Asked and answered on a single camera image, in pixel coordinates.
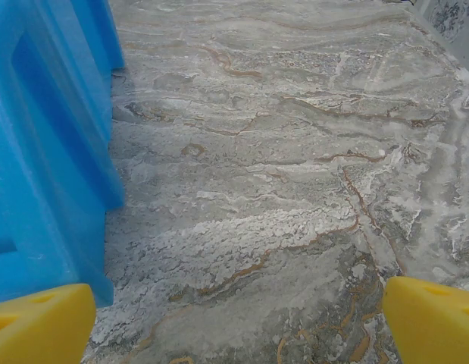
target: gray marble surface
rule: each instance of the gray marble surface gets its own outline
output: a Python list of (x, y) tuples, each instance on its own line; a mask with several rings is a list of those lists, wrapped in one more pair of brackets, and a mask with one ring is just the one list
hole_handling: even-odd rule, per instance
[(84, 362), (399, 362), (386, 279), (469, 289), (469, 73), (401, 4), (111, 7), (127, 205)]

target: blue plastic panel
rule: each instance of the blue plastic panel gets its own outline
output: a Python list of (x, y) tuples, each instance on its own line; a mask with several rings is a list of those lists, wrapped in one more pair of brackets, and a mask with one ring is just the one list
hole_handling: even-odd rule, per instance
[(0, 301), (83, 282), (112, 304), (105, 210), (124, 194), (109, 79), (122, 66), (106, 1), (0, 0)]

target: brown vein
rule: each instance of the brown vein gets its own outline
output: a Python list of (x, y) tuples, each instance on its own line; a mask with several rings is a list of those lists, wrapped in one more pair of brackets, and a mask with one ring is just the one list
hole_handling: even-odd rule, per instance
[(311, 110), (315, 110), (316, 112), (320, 112), (324, 115), (331, 115), (336, 118), (348, 118), (351, 116), (355, 116), (357, 118), (368, 120), (368, 121), (373, 120), (375, 118), (379, 118), (379, 119), (388, 120), (388, 121), (397, 121), (397, 122), (405, 122), (405, 123), (409, 122), (411, 123), (412, 127), (426, 127), (429, 123), (431, 124), (442, 123), (442, 121), (433, 121), (433, 119), (438, 115), (437, 113), (434, 113), (433, 115), (431, 115), (429, 118), (426, 118), (426, 119), (404, 119), (404, 118), (400, 118), (397, 116), (388, 116), (384, 114), (359, 114), (353, 111), (342, 112), (342, 111), (326, 110), (324, 108), (319, 108), (315, 105), (312, 105), (310, 102), (306, 102), (304, 100), (298, 99), (295, 96), (281, 96), (281, 99), (289, 100), (290, 102), (294, 104), (300, 105), (305, 108), (309, 108)]
[[(372, 214), (369, 213), (369, 210), (367, 209), (364, 198), (362, 197), (361, 193), (358, 191), (358, 189), (352, 183), (352, 180), (350, 179), (349, 173), (347, 172), (346, 168), (342, 168), (342, 172), (343, 172), (343, 175), (344, 175), (344, 178), (345, 178), (345, 182), (347, 183), (347, 188), (358, 197), (359, 205), (361, 207), (362, 212), (367, 217), (369, 217), (373, 227), (377, 231), (383, 233), (383, 229), (377, 224), (376, 219), (372, 216)], [(401, 271), (402, 275), (406, 275), (406, 267), (405, 267), (404, 263), (402, 262), (402, 260), (399, 258), (399, 255), (398, 255), (397, 250), (396, 250), (396, 242), (394, 240), (390, 239), (387, 236), (387, 234), (383, 234), (383, 236), (387, 240), (387, 242), (388, 242), (389, 246), (391, 247), (392, 251), (394, 252), (394, 257), (396, 259), (397, 265), (399, 266), (399, 270)], [(365, 237), (365, 240), (367, 241), (367, 244), (368, 244), (369, 248), (371, 249), (371, 245), (369, 244), (367, 235), (365, 233), (364, 233), (364, 237)]]
[(128, 364), (130, 362), (130, 360), (136, 354), (138, 354), (138, 353), (142, 352), (144, 349), (146, 349), (152, 343), (153, 339), (155, 338), (155, 332), (157, 331), (157, 328), (161, 324), (163, 324), (164, 322), (166, 322), (168, 320), (175, 319), (176, 317), (179, 317), (179, 316), (183, 315), (184, 313), (190, 311), (192, 308), (193, 308), (193, 306), (189, 305), (187, 307), (184, 307), (184, 308), (178, 310), (177, 312), (175, 312), (172, 315), (166, 315), (165, 317), (163, 317), (162, 320), (160, 320), (159, 322), (157, 322), (155, 325), (152, 326), (152, 329), (150, 330), (150, 334), (148, 335), (148, 337), (143, 339), (142, 341), (140, 341), (139, 345), (137, 347), (135, 347), (133, 350), (131, 350), (130, 353), (127, 356), (125, 356), (125, 358), (120, 362), (120, 364)]
[(214, 59), (216, 61), (218, 61), (219, 63), (222, 64), (222, 68), (228, 74), (232, 74), (233, 76), (253, 76), (253, 77), (257, 77), (257, 78), (262, 78), (263, 77), (263, 75), (260, 74), (257, 71), (233, 70), (231, 68), (232, 61), (231, 61), (229, 55), (224, 55), (224, 54), (220, 53), (219, 51), (216, 51), (215, 49), (206, 47), (204, 45), (198, 45), (197, 48), (204, 49), (205, 51), (209, 52), (212, 55), (212, 57), (214, 57)]
[(383, 339), (385, 335), (381, 334), (376, 341), (376, 344), (374, 345), (374, 348), (376, 350), (377, 356), (379, 357), (379, 363), (378, 364), (387, 364), (389, 362), (389, 357), (387, 356), (386, 352), (383, 349)]
[(195, 149), (197, 151), (196, 154), (193, 154), (195, 157), (199, 157), (202, 153), (205, 152), (205, 148), (200, 144), (189, 143), (182, 148), (180, 151), (182, 155), (189, 155), (191, 154), (190, 149)]
[(283, 358), (281, 357), (281, 350), (286, 344), (286, 338), (281, 339), (280, 343), (278, 344), (277, 350), (277, 364), (283, 364)]
[(296, 333), (296, 338), (300, 339), (302, 336), (305, 338), (306, 341), (308, 341), (309, 338), (311, 337), (311, 334), (308, 331), (306, 331), (304, 328), (302, 328)]
[(187, 362), (189, 364), (194, 364), (194, 361), (190, 356), (184, 356), (182, 358), (172, 359), (168, 364), (179, 364), (181, 362)]
[[(131, 104), (129, 105), (126, 105), (125, 106), (125, 109), (128, 110), (129, 112), (131, 112), (133, 115), (135, 116), (138, 116), (139, 118), (145, 118), (147, 120), (153, 120), (153, 121), (156, 121), (156, 120), (160, 120), (160, 121), (163, 121), (163, 122), (168, 122), (168, 123), (171, 123), (173, 122), (173, 117), (176, 117), (178, 115), (174, 115), (174, 114), (168, 114), (167, 112), (163, 111), (163, 110), (158, 110), (158, 109), (154, 109), (154, 108), (150, 108), (149, 111), (151, 113), (154, 113), (155, 111), (159, 111), (160, 112), (160, 115), (155, 115), (154, 117), (152, 116), (148, 116), (147, 114), (145, 114), (143, 111), (138, 111), (136, 110), (133, 106), (130, 107)], [(172, 117), (172, 121), (166, 121), (166, 119), (168, 117)]]
[(199, 130), (203, 130), (203, 131), (208, 131), (210, 133), (215, 133), (215, 134), (220, 134), (220, 135), (225, 135), (227, 137), (237, 137), (238, 135), (240, 135), (241, 133), (245, 132), (245, 131), (248, 131), (248, 129), (256, 122), (256, 118), (253, 118), (251, 119), (248, 124), (243, 128), (241, 129), (240, 131), (229, 131), (229, 130), (218, 130), (218, 129), (214, 129), (212, 127), (207, 127), (205, 125), (202, 125), (201, 127), (198, 127), (197, 124), (194, 124), (194, 123), (183, 123), (185, 126), (187, 127), (195, 127)]
[(350, 304), (350, 310), (349, 310), (349, 313), (347, 314), (347, 316), (340, 322), (340, 324), (338, 326), (337, 325), (332, 325), (331, 326), (331, 328), (334, 328), (335, 330), (337, 330), (337, 332), (340, 334), (340, 336), (344, 340), (347, 339), (347, 334), (344, 331), (344, 327), (350, 322), (350, 320), (354, 316), (355, 301), (357, 300), (356, 297), (357, 296), (352, 296), (352, 301), (351, 301), (351, 304)]
[(372, 162), (372, 163), (376, 163), (376, 162), (380, 162), (382, 161), (383, 159), (385, 159), (386, 156), (380, 156), (380, 157), (369, 157), (368, 155), (364, 155), (362, 153), (345, 153), (345, 154), (334, 154), (334, 155), (331, 155), (330, 157), (322, 157), (322, 158), (316, 158), (315, 161), (316, 162), (331, 162), (333, 161), (335, 158), (338, 158), (338, 157), (345, 157), (345, 158), (362, 158), (362, 159), (365, 159), (369, 162)]
[(380, 12), (379, 14), (371, 15), (371, 16), (366, 16), (363, 17), (360, 23), (357, 24), (349, 24), (347, 25), (347, 21), (339, 21), (332, 23), (330, 25), (326, 25), (324, 27), (313, 27), (313, 26), (304, 26), (304, 25), (292, 25), (292, 24), (287, 24), (283, 23), (280, 21), (276, 20), (271, 20), (271, 19), (261, 19), (259, 17), (249, 17), (249, 16), (240, 16), (240, 17), (226, 17), (224, 19), (220, 20), (213, 20), (210, 22), (207, 22), (204, 19), (201, 20), (195, 20), (192, 23), (196, 24), (215, 24), (215, 23), (224, 23), (229, 20), (242, 20), (242, 19), (247, 19), (247, 20), (256, 20), (260, 21), (263, 23), (272, 23), (279, 25), (280, 27), (285, 27), (289, 29), (294, 29), (294, 30), (314, 30), (314, 31), (331, 31), (331, 30), (356, 30), (364, 27), (368, 27), (372, 24), (378, 24), (378, 23), (389, 23), (397, 20), (407, 20), (408, 17), (405, 14), (387, 14), (385, 11)]
[[(358, 224), (359, 224), (359, 220), (358, 220), (358, 217), (356, 217), (354, 224), (352, 224), (348, 227), (343, 227), (341, 229), (334, 229), (334, 230), (326, 231), (326, 232), (321, 233), (321, 234), (317, 234), (317, 236), (314, 239), (310, 240), (308, 242), (308, 244), (297, 245), (297, 246), (281, 246), (281, 247), (276, 248), (276, 249), (266, 250), (266, 252), (264, 252), (264, 254), (260, 257), (260, 262), (259, 263), (253, 264), (249, 268), (246, 268), (246, 269), (243, 269), (242, 271), (238, 271), (238, 272), (234, 273), (232, 276), (225, 279), (221, 284), (219, 284), (217, 286), (213, 286), (213, 287), (209, 287), (209, 288), (200, 288), (200, 289), (197, 290), (197, 293), (200, 296), (211, 295), (215, 292), (218, 292), (219, 290), (222, 290), (228, 284), (233, 283), (237, 278), (241, 278), (241, 277), (244, 277), (246, 275), (249, 275), (254, 271), (259, 271), (260, 269), (262, 269), (264, 267), (264, 264), (266, 263), (268, 256), (273, 252), (276, 252), (278, 250), (293, 251), (293, 250), (299, 250), (299, 249), (307, 248), (307, 247), (311, 246), (312, 244), (315, 244), (316, 242), (319, 241), (320, 238), (325, 237), (328, 234), (353, 231), (354, 229), (356, 229), (358, 227)], [(182, 291), (181, 293), (177, 293), (177, 294), (169, 297), (169, 300), (170, 301), (179, 301), (183, 298), (184, 294), (185, 294), (185, 292)]]
[(362, 330), (364, 330), (365, 336), (362, 338), (360, 344), (352, 352), (352, 355), (349, 358), (349, 362), (360, 362), (364, 357), (369, 344), (371, 343), (371, 337), (363, 325)]

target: yellow plastic piece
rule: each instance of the yellow plastic piece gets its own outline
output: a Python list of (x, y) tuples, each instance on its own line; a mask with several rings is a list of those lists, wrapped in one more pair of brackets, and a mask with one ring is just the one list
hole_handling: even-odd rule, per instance
[(383, 312), (404, 364), (469, 364), (469, 292), (393, 277)]
[(0, 364), (79, 364), (95, 316), (87, 284), (0, 303)]

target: blue plastic structure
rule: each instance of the blue plastic structure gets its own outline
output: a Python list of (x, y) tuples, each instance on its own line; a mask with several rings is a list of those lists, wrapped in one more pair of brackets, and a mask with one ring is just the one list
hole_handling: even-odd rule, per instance
[(107, 0), (0, 0), (0, 301), (83, 282), (112, 304), (105, 210), (124, 193), (107, 144), (123, 65)]

